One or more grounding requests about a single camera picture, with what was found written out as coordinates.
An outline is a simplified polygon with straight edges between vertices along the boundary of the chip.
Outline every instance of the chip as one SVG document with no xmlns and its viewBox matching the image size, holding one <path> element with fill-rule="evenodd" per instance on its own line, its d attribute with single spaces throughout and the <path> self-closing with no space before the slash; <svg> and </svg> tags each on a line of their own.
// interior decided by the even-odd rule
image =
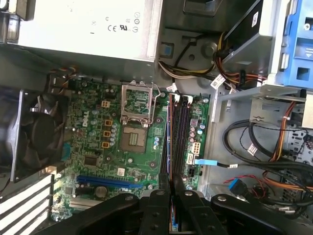
<svg viewBox="0 0 313 235">
<path fill-rule="evenodd" d="M 118 176 L 124 176 L 125 175 L 125 168 L 118 168 L 117 169 L 117 175 Z"/>
<path fill-rule="evenodd" d="M 198 119 L 191 119 L 190 120 L 190 126 L 197 126 L 198 125 Z"/>
<path fill-rule="evenodd" d="M 109 101 L 103 100 L 103 101 L 101 102 L 101 107 L 103 107 L 103 108 L 109 108 L 109 107 L 110 107 L 110 103 L 111 103 L 111 102 L 109 102 Z"/>
<path fill-rule="evenodd" d="M 111 131 L 104 131 L 103 132 L 104 137 L 110 137 L 111 136 Z"/>
<path fill-rule="evenodd" d="M 105 120 L 104 121 L 104 125 L 105 126 L 112 126 L 113 125 L 113 121 L 112 120 Z"/>
<path fill-rule="evenodd" d="M 70 187 L 66 187 L 65 188 L 65 194 L 71 195 L 72 193 L 73 193 L 73 189 L 72 188 L 70 188 Z"/>
<path fill-rule="evenodd" d="M 98 158 L 94 156 L 85 156 L 84 164 L 85 165 L 91 165 L 91 166 L 97 166 Z"/>
<path fill-rule="evenodd" d="M 110 143 L 109 142 L 102 142 L 102 147 L 103 148 L 109 148 L 110 147 Z"/>
</svg>

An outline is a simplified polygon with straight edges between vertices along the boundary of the screw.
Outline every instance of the screw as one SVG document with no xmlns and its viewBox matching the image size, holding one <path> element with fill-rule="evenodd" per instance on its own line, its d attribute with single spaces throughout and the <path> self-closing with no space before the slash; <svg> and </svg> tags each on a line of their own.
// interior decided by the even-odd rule
<svg viewBox="0 0 313 235">
<path fill-rule="evenodd" d="M 157 195 L 164 195 L 164 191 L 158 191 L 156 194 Z"/>
<path fill-rule="evenodd" d="M 186 192 L 185 192 L 185 195 L 186 195 L 186 196 L 192 196 L 192 194 L 193 194 L 192 191 L 186 191 Z"/>
<path fill-rule="evenodd" d="M 133 196 L 127 196 L 127 197 L 125 197 L 125 200 L 126 201 L 131 201 L 133 198 L 134 198 Z"/>
<path fill-rule="evenodd" d="M 304 25 L 304 30 L 305 31 L 308 31 L 308 30 L 310 30 L 311 29 L 311 25 L 308 23 L 306 23 L 305 25 Z"/>
<path fill-rule="evenodd" d="M 223 196 L 219 196 L 219 197 L 217 198 L 217 200 L 219 200 L 220 202 L 225 202 L 225 201 L 226 201 L 226 198 L 223 197 Z"/>
</svg>

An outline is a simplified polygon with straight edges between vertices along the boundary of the pci slot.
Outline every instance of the pci slot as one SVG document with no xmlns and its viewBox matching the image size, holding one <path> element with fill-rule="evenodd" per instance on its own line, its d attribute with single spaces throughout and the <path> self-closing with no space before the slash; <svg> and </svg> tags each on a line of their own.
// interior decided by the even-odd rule
<svg viewBox="0 0 313 235">
<path fill-rule="evenodd" d="M 76 181 L 79 183 L 90 183 L 92 185 L 102 185 L 116 188 L 142 188 L 143 186 L 142 184 L 134 184 L 127 181 L 103 179 L 84 175 L 77 176 Z"/>
<path fill-rule="evenodd" d="M 87 210 L 90 207 L 100 204 L 102 201 L 84 199 L 84 198 L 71 198 L 69 206 L 79 210 Z"/>
</svg>

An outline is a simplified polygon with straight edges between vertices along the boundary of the white sticker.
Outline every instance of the white sticker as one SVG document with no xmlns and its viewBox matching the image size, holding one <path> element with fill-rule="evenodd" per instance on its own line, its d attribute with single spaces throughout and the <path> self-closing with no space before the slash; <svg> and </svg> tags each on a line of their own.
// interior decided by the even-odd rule
<svg viewBox="0 0 313 235">
<path fill-rule="evenodd" d="M 286 211 L 290 211 L 290 207 L 281 207 L 281 208 L 278 208 L 278 210 L 281 212 L 286 212 Z"/>
<path fill-rule="evenodd" d="M 231 164 L 228 168 L 238 168 L 238 164 Z"/>
<path fill-rule="evenodd" d="M 259 16 L 259 12 L 254 14 L 251 28 L 255 27 L 255 25 L 258 23 L 258 16 Z"/>
<path fill-rule="evenodd" d="M 254 154 L 256 153 L 257 150 L 258 149 L 254 146 L 254 144 L 251 144 L 247 151 L 248 151 L 249 154 L 254 156 Z"/>
<path fill-rule="evenodd" d="M 226 81 L 226 79 L 219 74 L 212 82 L 211 82 L 211 87 L 213 87 L 215 90 L 217 90 L 223 83 Z"/>
<path fill-rule="evenodd" d="M 167 87 L 166 90 L 168 92 L 175 92 L 175 91 L 177 91 L 177 86 L 175 83 L 173 83 L 170 87 Z"/>
<path fill-rule="evenodd" d="M 234 94 L 234 93 L 236 93 L 236 92 L 237 92 L 237 90 L 236 90 L 235 84 L 230 83 L 230 91 L 229 91 L 229 94 Z M 227 108 L 230 108 L 230 106 L 231 106 L 231 99 L 229 99 L 229 100 L 227 101 Z"/>
<path fill-rule="evenodd" d="M 118 176 L 124 176 L 125 175 L 125 169 L 124 168 L 118 168 L 117 169 L 117 175 Z"/>
</svg>

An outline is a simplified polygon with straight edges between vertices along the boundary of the blue drive bracket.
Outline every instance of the blue drive bracket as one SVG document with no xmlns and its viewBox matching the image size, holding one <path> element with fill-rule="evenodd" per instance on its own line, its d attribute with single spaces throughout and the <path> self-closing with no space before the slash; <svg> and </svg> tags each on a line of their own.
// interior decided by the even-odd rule
<svg viewBox="0 0 313 235">
<path fill-rule="evenodd" d="M 284 86 L 313 89 L 313 0 L 297 0 L 287 16 L 282 56 L 287 67 L 277 74 Z"/>
</svg>

